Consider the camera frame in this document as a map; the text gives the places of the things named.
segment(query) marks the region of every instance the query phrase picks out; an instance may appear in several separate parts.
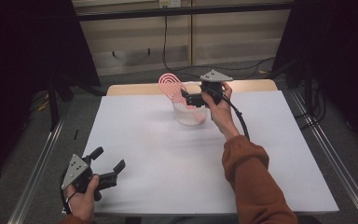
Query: person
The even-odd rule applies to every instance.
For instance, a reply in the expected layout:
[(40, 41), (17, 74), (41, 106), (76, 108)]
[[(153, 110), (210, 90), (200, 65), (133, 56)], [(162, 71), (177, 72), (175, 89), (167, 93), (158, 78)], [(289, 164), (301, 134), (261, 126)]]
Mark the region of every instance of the person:
[[(222, 86), (226, 90), (226, 97), (230, 99), (232, 89), (226, 82), (222, 83)], [(234, 124), (229, 104), (222, 100), (216, 105), (206, 92), (202, 93), (202, 99), (211, 111), (213, 122), (227, 140), (224, 144), (222, 163), (226, 180), (235, 193), (238, 221), (241, 224), (296, 224), (296, 215), (287, 205), (281, 189), (268, 171), (269, 156), (266, 150), (240, 134)], [(73, 214), (62, 224), (92, 221), (92, 192), (97, 183), (93, 178), (85, 195), (79, 194), (71, 199), (69, 203)], [(71, 192), (74, 190), (68, 188), (67, 195), (71, 195)]]

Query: table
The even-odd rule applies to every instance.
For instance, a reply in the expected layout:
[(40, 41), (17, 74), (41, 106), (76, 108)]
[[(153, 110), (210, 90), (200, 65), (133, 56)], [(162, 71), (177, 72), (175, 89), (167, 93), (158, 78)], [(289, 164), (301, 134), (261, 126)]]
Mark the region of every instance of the table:
[[(337, 211), (274, 83), (244, 80), (229, 84), (234, 90), (234, 104), (240, 110), (246, 108), (244, 119), (251, 139), (265, 147), (270, 156), (269, 171), (289, 206), (295, 212)], [(220, 161), (225, 140), (212, 121), (197, 127), (177, 123), (172, 118), (171, 102), (161, 95), (158, 84), (113, 86), (107, 95), (84, 155), (96, 147), (104, 148), (99, 163), (93, 164), (97, 174), (105, 173), (121, 159), (126, 160), (127, 167), (120, 173), (117, 186), (103, 191), (96, 214), (195, 216), (236, 212)]]

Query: orange sweater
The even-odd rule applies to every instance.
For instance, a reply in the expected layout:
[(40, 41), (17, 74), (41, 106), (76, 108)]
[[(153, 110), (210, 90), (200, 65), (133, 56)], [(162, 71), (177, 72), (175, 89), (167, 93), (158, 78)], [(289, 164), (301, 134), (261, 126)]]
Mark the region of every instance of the orange sweater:
[[(225, 143), (222, 163), (226, 180), (235, 192), (240, 224), (297, 224), (296, 215), (269, 174), (269, 156), (264, 148), (243, 135), (235, 136)], [(62, 222), (83, 223), (72, 215)]]

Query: hand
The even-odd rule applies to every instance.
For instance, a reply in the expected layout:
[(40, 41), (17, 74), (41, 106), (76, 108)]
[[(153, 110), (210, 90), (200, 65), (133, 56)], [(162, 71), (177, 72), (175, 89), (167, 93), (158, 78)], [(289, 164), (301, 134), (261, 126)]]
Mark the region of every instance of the hand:
[[(222, 86), (226, 90), (226, 97), (230, 99), (232, 93), (231, 87), (229, 87), (226, 82), (223, 82)], [(202, 99), (208, 104), (208, 107), (211, 110), (213, 122), (227, 140), (240, 134), (232, 119), (231, 107), (226, 101), (222, 100), (216, 105), (213, 98), (207, 92), (202, 93)]]
[(71, 205), (72, 214), (75, 217), (91, 223), (94, 219), (94, 191), (97, 189), (100, 182), (100, 177), (95, 175), (92, 177), (89, 185), (87, 186), (86, 193), (75, 193), (76, 188), (73, 185), (68, 186), (66, 195), (71, 197), (69, 204)]

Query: person's left hand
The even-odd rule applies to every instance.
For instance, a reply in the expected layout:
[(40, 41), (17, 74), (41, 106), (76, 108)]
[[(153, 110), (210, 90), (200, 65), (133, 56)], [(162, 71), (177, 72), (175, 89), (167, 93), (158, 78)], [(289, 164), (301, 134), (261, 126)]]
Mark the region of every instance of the person's left hand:
[[(94, 191), (97, 189), (100, 177), (95, 175), (92, 177), (87, 186), (86, 193), (76, 193), (70, 200), (72, 215), (79, 217), (83, 221), (91, 223), (94, 219)], [(71, 197), (76, 192), (73, 185), (66, 188), (67, 197)]]

